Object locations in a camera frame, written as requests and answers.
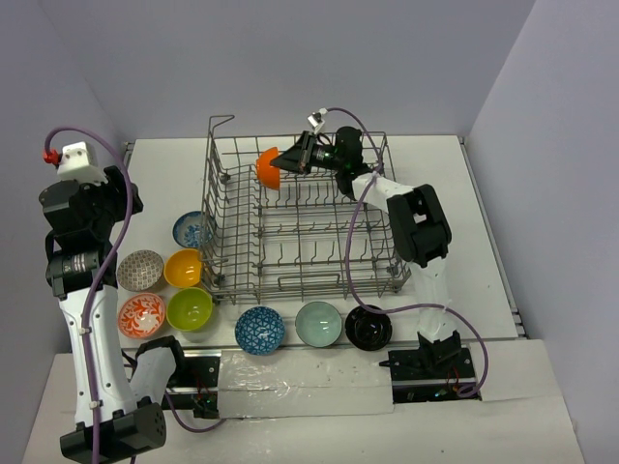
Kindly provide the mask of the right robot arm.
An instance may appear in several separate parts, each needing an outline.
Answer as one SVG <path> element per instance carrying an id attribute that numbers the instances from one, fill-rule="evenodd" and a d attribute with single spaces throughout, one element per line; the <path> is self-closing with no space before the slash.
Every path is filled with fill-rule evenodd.
<path id="1" fill-rule="evenodd" d="M 259 182 L 278 189 L 282 172 L 307 175 L 315 168 L 330 170 L 339 192 L 361 210 L 370 206 L 388 217 L 397 257 L 412 265 L 418 283 L 414 309 L 419 312 L 418 359 L 412 368 L 431 378 L 444 376 L 461 351 L 460 335 L 448 318 L 446 257 L 452 232 L 435 189 L 410 187 L 384 175 L 383 152 L 376 163 L 364 159 L 364 145 L 373 141 L 366 130 L 344 126 L 326 143 L 317 130 L 305 130 L 281 152 L 271 148 L 257 159 Z"/>

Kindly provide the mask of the orange bowl white inside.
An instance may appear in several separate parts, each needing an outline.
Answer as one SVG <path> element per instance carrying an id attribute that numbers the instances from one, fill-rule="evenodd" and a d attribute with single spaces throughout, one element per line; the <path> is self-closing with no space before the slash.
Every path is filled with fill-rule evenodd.
<path id="1" fill-rule="evenodd" d="M 277 147 L 262 152 L 256 160 L 256 178 L 262 187 L 271 190 L 280 189 L 280 169 L 271 164 L 279 156 Z"/>

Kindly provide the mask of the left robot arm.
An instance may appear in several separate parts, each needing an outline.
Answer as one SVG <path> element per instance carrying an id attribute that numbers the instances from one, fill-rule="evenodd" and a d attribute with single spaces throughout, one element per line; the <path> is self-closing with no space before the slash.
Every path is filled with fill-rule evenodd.
<path id="1" fill-rule="evenodd" d="M 74 430 L 61 436 L 62 455 L 75 463 L 117 463 L 162 447 L 167 385 L 189 373 L 172 335 L 141 344 L 130 368 L 117 329 L 116 223 L 143 209 L 125 168 L 101 170 L 100 181 L 73 174 L 39 196 L 51 229 L 45 238 L 45 279 L 70 335 L 76 381 Z"/>

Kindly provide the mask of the blue floral bowl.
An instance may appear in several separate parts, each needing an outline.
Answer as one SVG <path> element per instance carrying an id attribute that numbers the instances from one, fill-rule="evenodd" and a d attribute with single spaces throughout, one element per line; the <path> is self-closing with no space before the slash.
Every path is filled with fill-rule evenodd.
<path id="1" fill-rule="evenodd" d="M 175 221 L 172 237 L 180 247 L 199 248 L 202 242 L 208 243 L 212 239 L 213 232 L 200 211 L 191 211 Z"/>

